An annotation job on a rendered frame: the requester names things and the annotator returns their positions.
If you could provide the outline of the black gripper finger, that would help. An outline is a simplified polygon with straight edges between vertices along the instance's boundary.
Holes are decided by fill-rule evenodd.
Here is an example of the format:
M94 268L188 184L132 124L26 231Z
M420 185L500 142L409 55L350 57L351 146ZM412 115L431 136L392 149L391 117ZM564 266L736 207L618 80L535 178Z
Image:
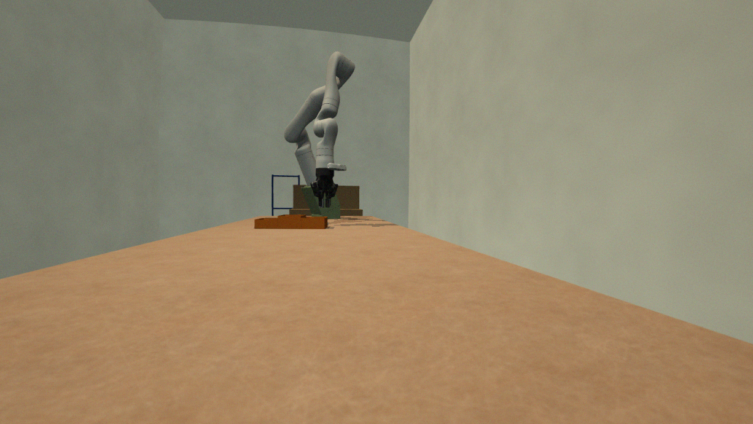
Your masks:
M330 208L330 200L331 197L335 197L335 193L337 192L338 184L333 183L331 185L331 182L329 182L329 190L326 190L326 208Z
M322 190L320 190L318 188L318 186L319 186L318 185L318 180L315 181L314 183L310 183L310 185L312 187L314 196L315 197L319 197L319 207L323 208L324 207L324 199L323 198L324 198L324 193L326 192L326 185L327 185L326 181L323 182Z

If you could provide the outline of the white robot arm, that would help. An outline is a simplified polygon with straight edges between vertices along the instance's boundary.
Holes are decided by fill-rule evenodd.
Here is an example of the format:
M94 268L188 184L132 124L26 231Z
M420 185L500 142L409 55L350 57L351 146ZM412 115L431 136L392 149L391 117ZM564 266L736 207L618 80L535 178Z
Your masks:
M316 181L318 168L346 171L345 165L334 163L334 144L338 133L334 117L340 104L338 90L352 76L353 71L353 61L340 52L334 52L327 64L326 84L308 96L296 117L284 129L284 139L289 143L296 143L295 156L308 186ZM313 120L314 134L323 138L317 144L316 160L305 129Z

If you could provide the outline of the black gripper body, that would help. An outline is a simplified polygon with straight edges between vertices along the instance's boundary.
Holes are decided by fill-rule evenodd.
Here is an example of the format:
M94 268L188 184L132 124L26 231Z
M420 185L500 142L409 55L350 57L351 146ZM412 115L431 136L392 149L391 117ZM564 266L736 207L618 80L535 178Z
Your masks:
M331 182L331 185L333 185L333 177L334 177L334 170L329 170L327 168L318 168L316 169L316 181L318 180L319 189L322 190L323 182L326 181L326 190L329 190L329 182Z

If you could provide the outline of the orange three-compartment bin rack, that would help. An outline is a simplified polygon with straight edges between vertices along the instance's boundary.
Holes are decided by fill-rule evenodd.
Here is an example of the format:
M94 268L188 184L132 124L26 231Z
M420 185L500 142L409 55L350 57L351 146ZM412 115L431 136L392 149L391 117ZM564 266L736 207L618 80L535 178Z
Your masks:
M254 229L326 229L327 217L284 214L278 218L257 218Z

